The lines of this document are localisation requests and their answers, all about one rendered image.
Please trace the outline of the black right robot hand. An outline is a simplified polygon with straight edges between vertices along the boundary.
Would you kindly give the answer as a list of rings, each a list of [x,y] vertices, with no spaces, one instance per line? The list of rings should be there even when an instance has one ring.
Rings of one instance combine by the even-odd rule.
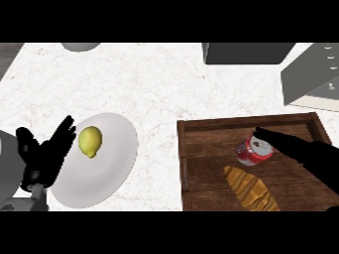
[[[322,184],[339,195],[339,148],[319,141],[306,142],[283,133],[255,128],[253,136],[302,165]],[[327,209],[339,213],[339,205]]]

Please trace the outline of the brown wooden tray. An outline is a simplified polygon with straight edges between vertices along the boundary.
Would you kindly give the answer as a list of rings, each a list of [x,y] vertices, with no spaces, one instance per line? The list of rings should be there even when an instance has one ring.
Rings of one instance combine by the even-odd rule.
[[[226,166],[260,178],[281,210],[322,211],[339,204],[339,195],[280,153],[252,167],[238,162],[235,148],[256,127],[305,141],[328,141],[312,112],[178,121],[181,196],[187,211],[243,208],[225,179]]]

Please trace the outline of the dark grey box appliance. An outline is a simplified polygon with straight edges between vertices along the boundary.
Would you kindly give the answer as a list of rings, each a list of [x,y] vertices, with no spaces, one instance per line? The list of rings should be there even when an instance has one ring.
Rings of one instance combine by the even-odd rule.
[[[294,43],[203,43],[204,64],[280,64]]]

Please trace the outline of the white round plate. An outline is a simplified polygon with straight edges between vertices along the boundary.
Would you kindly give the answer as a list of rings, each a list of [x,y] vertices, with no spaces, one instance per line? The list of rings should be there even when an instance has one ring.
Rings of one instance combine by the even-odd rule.
[[[129,175],[136,157],[136,133],[122,115],[92,115],[76,125],[76,133],[89,126],[101,134],[95,156],[91,159],[86,157],[79,140],[74,140],[51,186],[55,200],[69,208],[91,207],[110,197]]]

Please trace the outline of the grey tiered shelf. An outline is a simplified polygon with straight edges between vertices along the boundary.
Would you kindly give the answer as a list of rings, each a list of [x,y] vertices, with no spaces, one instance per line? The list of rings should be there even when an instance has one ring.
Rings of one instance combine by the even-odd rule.
[[[280,72],[283,104],[339,112],[339,43],[314,43]]]

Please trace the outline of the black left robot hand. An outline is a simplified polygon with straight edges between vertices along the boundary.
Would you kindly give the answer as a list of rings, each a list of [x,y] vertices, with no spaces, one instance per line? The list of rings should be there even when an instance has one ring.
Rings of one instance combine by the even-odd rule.
[[[30,192],[35,184],[48,188],[57,179],[64,157],[76,139],[74,119],[67,116],[48,140],[37,143],[26,127],[15,129],[17,152],[24,162],[20,188]]]

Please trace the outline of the golden brown croissant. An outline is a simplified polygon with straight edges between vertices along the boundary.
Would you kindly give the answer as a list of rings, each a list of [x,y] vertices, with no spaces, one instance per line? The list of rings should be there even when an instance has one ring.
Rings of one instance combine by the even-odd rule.
[[[225,166],[224,174],[231,191],[247,211],[280,211],[262,180],[244,170]]]

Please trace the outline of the yellow lemon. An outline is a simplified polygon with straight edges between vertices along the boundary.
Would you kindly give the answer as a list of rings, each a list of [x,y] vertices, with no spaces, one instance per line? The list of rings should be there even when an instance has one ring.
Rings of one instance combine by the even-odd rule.
[[[91,159],[101,146],[101,133],[94,126],[88,126],[79,133],[79,149],[85,156]]]

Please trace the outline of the red soda can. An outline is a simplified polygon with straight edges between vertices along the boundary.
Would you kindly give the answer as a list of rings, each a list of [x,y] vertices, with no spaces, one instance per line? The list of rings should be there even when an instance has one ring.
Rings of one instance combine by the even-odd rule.
[[[272,147],[253,135],[249,135],[237,146],[237,160],[246,166],[253,166],[265,161],[271,154]]]

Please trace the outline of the grey round bowl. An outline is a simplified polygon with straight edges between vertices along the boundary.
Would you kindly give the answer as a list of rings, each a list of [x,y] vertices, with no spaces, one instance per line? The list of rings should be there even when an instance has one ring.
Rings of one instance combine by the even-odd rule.
[[[61,43],[61,46],[70,52],[80,53],[92,50],[98,46],[98,43]]]

